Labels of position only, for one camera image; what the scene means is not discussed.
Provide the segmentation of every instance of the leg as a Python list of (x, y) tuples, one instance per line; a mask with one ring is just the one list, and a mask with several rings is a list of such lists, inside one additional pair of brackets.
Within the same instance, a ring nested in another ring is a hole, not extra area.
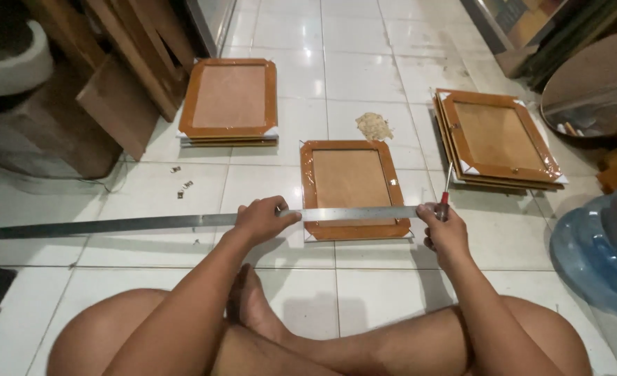
[[(310, 340), (290, 333), (271, 310), (253, 269), (240, 273), (231, 312), (249, 329), (283, 347), (345, 375), (477, 374), (468, 333), (458, 306), (345, 338)], [(554, 311), (526, 300), (502, 297), (538, 346), (566, 375), (591, 373), (587, 351), (575, 330)]]
[[(47, 376), (101, 376), (166, 294), (164, 290), (131, 290), (81, 312), (56, 339)], [(244, 327), (223, 322), (223, 332), (213, 375), (336, 375)]]

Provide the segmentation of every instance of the screwdriver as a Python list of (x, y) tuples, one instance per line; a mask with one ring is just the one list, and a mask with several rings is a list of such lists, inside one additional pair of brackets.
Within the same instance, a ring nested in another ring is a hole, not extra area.
[(443, 195), (441, 196), (441, 202), (436, 204), (436, 208), (434, 209), (434, 213), (436, 214), (436, 218), (441, 221), (447, 221), (447, 212), (450, 209), (450, 205), (447, 204), (447, 187), (450, 185), (450, 176), (452, 175), (452, 162), (450, 162), (450, 166), (447, 170), (447, 181), (446, 181), (446, 189), (443, 191)]

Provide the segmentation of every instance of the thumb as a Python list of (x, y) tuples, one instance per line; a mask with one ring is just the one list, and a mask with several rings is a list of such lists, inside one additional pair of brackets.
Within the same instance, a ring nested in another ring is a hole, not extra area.
[(288, 227), (290, 225), (294, 225), (302, 219), (302, 215), (299, 212), (290, 213), (287, 216), (282, 216), (279, 218), (283, 228)]
[(434, 210), (432, 209), (432, 205), (422, 204), (418, 205), (415, 209), (415, 213), (417, 214), (418, 218), (422, 219), (422, 221), (426, 223), (427, 226), (429, 226), (430, 228), (441, 223), (441, 221), (436, 218), (436, 214), (434, 214)]

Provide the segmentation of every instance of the sawdust pile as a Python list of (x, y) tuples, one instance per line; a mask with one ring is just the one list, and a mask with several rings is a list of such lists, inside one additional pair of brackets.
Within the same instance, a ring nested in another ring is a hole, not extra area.
[(357, 122), (357, 129), (364, 134), (367, 140), (384, 140), (386, 137), (391, 140), (394, 139), (388, 121), (378, 114), (367, 112), (355, 121)]

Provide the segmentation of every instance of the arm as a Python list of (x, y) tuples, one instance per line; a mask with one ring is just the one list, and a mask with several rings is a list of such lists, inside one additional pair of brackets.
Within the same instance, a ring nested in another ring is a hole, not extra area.
[(215, 358), (229, 289), (246, 254), (301, 218), (283, 197), (239, 207), (236, 225), (127, 339), (106, 376), (202, 375)]
[(420, 205), (418, 216), (429, 226), (425, 245), (435, 250), (441, 268), (457, 294), (478, 365), (488, 375), (563, 373), (529, 337), (471, 258), (466, 224), (452, 208), (447, 222), (434, 215), (432, 204)]

